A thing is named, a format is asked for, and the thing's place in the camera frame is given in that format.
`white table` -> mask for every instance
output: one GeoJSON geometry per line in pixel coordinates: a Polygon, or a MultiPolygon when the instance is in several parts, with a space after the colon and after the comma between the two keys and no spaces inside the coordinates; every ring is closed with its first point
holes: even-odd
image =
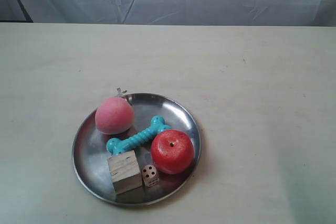
{"type": "Polygon", "coordinates": [[[1,223],[335,223],[336,28],[0,24],[1,223]],[[71,162],[116,88],[186,106],[195,176],[142,209],[96,199],[71,162]]]}

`wooden block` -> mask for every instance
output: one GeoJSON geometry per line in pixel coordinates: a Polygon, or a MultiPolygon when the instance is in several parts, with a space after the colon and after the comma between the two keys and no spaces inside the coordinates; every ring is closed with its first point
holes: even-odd
{"type": "Polygon", "coordinates": [[[142,186],[142,177],[134,151],[108,159],[110,174],[116,194],[142,186]]]}
{"type": "Polygon", "coordinates": [[[151,187],[159,183],[159,173],[154,165],[146,165],[141,170],[143,181],[145,186],[151,187]]]}

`pink fuzzy ball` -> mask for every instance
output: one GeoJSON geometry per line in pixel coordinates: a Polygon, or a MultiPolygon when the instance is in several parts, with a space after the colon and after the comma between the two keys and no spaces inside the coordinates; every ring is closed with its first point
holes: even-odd
{"type": "Polygon", "coordinates": [[[119,134],[131,127],[134,121],[132,106],[121,97],[105,100],[96,111],[96,127],[103,134],[119,134]]]}

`metal plate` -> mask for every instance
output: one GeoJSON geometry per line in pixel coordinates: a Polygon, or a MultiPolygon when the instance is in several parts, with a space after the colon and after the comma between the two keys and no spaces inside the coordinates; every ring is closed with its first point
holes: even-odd
{"type": "MultiPolygon", "coordinates": [[[[111,154],[106,150],[106,142],[112,135],[101,134],[96,129],[96,111],[85,119],[77,132],[72,148],[73,166],[81,183],[98,198],[119,206],[149,205],[172,195],[190,178],[201,155],[201,135],[190,113],[173,100],[148,93],[128,94],[122,97],[132,105],[135,120],[128,131],[113,137],[128,138],[150,126],[153,116],[161,115],[166,124],[185,132],[191,138],[195,154],[189,168],[177,175],[160,173],[160,182],[156,186],[142,186],[116,195],[107,162],[111,154]]],[[[151,142],[148,142],[135,149],[140,169],[146,164],[152,164],[150,147],[151,142]]]]}

